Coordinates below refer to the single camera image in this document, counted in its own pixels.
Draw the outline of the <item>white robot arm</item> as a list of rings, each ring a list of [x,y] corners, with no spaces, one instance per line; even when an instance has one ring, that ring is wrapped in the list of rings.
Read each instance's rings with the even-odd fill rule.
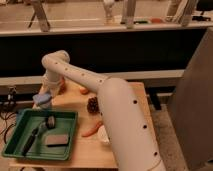
[[[130,84],[70,64],[64,50],[46,54],[44,91],[55,97],[64,76],[97,94],[98,106],[119,171],[166,171],[155,138]]]

